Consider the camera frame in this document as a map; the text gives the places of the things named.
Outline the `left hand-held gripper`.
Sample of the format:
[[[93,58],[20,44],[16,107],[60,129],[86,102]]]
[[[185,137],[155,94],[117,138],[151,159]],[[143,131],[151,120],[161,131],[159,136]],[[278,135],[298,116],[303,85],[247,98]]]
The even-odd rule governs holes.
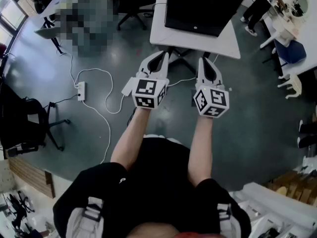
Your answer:
[[[132,81],[132,98],[136,107],[156,109],[166,95],[169,79],[169,53],[159,51],[145,58]]]

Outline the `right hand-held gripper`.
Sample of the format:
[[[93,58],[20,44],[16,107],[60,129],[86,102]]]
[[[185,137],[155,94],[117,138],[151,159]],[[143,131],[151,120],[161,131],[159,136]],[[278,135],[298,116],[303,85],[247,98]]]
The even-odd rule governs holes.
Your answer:
[[[208,58],[199,58],[196,93],[193,97],[199,115],[219,118],[229,110],[229,93],[222,84],[219,69]]]

